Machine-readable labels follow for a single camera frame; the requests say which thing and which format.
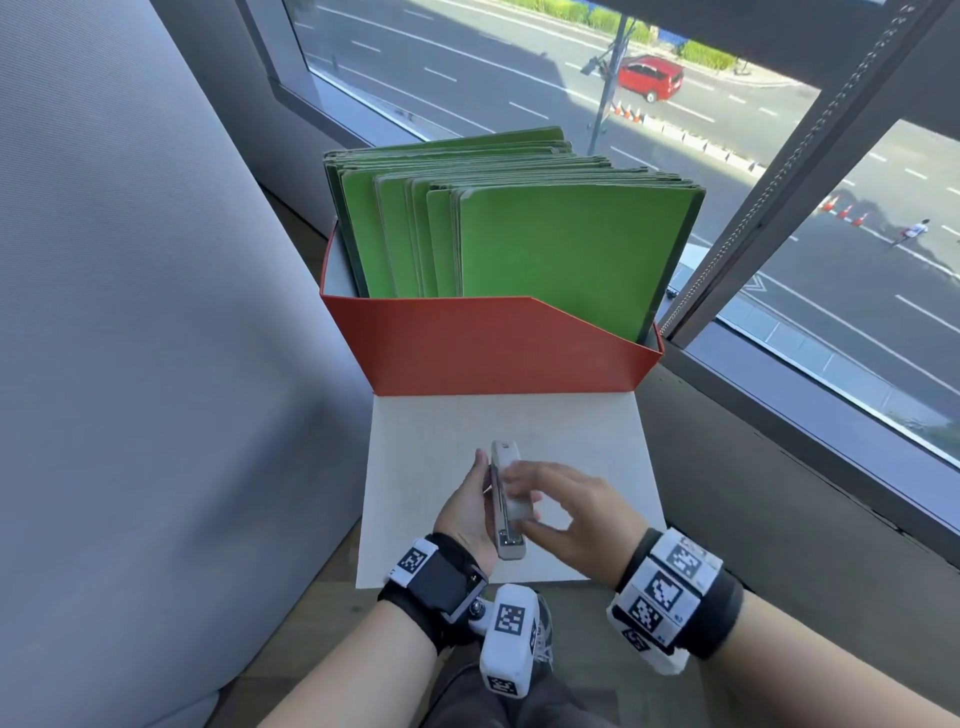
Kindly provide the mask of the person's grey trousers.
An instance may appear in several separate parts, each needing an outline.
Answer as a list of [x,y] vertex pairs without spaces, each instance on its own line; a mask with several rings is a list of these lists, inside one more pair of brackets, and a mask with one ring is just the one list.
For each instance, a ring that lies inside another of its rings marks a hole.
[[619,728],[591,711],[550,670],[537,666],[530,693],[516,700],[489,691],[478,658],[456,650],[438,674],[417,728]]

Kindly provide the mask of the white grey stapler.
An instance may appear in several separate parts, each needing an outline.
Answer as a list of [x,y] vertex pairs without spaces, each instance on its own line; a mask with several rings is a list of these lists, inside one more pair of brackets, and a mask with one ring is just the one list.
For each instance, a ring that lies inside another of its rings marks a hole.
[[493,542],[503,561],[519,561],[526,555],[526,539],[520,523],[536,518],[529,494],[514,498],[505,491],[502,471],[522,459],[516,443],[492,441],[489,455],[489,480],[493,507]]

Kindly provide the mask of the white marker tracker block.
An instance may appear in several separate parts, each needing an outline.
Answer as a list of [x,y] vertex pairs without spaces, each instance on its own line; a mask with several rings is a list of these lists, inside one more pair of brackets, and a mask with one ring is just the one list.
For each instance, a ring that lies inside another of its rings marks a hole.
[[468,625],[480,638],[479,672],[500,698],[520,700],[530,691],[541,610],[533,588],[500,585],[493,600],[477,598]]

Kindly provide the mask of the grey street lamp pole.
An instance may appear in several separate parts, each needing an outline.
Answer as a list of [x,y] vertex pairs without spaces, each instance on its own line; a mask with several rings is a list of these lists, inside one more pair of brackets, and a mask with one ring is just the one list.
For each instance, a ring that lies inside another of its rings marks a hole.
[[614,39],[609,43],[603,54],[597,55],[589,61],[581,72],[586,75],[589,71],[601,71],[603,88],[597,105],[593,122],[588,125],[590,137],[586,145],[586,153],[592,156],[596,152],[597,144],[603,133],[604,124],[609,115],[609,107],[613,98],[618,72],[621,62],[629,47],[630,35],[634,30],[637,19],[627,14],[621,14]]

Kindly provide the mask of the stack of green folders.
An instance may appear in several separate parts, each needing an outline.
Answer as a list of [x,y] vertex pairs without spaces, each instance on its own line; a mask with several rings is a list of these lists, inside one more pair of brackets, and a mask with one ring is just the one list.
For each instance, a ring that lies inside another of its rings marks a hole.
[[652,329],[706,189],[574,151],[560,127],[323,156],[373,300],[530,297],[632,343]]

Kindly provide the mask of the red car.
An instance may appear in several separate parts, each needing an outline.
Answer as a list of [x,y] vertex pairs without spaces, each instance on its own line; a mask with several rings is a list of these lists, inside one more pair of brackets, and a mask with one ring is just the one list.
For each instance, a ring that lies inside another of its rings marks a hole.
[[684,79],[684,67],[654,54],[627,57],[617,72],[620,88],[651,104],[672,98],[682,88]]

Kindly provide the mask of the person's left hand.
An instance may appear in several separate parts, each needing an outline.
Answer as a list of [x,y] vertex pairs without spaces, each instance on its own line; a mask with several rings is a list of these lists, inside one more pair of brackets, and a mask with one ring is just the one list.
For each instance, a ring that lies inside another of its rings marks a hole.
[[434,531],[443,533],[464,547],[487,577],[494,574],[498,564],[492,503],[490,491],[487,491],[486,496],[474,494],[472,464],[461,485],[450,494],[439,511],[434,523]]

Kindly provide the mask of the red cardboard file box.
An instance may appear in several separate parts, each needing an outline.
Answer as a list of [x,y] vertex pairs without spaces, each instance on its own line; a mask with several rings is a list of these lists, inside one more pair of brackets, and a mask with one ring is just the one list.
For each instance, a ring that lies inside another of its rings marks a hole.
[[349,297],[339,220],[319,295],[379,397],[634,392],[664,356],[656,326],[631,343],[533,297]]

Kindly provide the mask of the white paper sheet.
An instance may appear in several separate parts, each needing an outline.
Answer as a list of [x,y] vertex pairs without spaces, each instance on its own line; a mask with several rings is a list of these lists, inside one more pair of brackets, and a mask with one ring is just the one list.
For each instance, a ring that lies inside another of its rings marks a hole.
[[355,585],[382,585],[474,464],[510,441],[522,458],[605,479],[666,529],[634,393],[376,396]]

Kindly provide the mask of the white marker wrist tracker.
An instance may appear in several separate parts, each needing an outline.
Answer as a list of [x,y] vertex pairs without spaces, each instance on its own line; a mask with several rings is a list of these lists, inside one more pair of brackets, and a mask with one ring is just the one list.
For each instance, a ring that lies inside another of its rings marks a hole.
[[681,531],[647,529],[606,608],[611,627],[655,673],[681,674],[726,642],[746,590],[722,559]]

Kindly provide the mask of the person's right forearm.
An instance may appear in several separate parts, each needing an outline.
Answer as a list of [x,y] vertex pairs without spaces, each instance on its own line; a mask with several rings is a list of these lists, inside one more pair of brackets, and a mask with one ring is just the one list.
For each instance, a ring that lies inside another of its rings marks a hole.
[[706,664],[781,728],[960,728],[959,715],[750,592]]

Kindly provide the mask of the dark window frame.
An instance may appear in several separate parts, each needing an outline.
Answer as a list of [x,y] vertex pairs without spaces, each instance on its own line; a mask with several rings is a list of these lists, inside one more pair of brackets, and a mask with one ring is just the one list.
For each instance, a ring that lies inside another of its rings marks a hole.
[[[600,30],[507,0],[236,2],[273,95],[343,148],[559,127],[587,155]],[[616,79],[610,103],[645,119],[608,114],[594,155],[705,189],[655,315],[663,366],[960,570],[960,151],[916,169],[906,113],[872,116],[902,42],[838,81],[682,63],[648,103]]]

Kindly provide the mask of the person's right hand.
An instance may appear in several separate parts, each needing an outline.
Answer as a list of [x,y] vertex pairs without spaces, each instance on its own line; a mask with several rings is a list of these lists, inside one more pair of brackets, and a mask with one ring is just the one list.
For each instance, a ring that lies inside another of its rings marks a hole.
[[513,498],[541,494],[581,528],[581,549],[545,549],[580,575],[615,591],[650,528],[607,480],[569,465],[522,460],[501,476]]

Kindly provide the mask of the grey fabric partition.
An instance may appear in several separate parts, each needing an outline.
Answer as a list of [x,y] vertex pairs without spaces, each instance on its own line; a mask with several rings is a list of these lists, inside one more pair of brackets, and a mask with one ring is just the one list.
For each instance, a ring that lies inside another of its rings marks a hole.
[[0,0],[0,728],[202,726],[357,518],[281,112],[235,0]]

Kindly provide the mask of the person's left forearm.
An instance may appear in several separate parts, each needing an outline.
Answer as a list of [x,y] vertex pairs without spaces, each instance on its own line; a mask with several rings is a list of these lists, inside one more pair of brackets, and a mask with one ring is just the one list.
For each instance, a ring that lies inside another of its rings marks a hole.
[[257,728],[408,728],[438,655],[407,613],[379,601]]

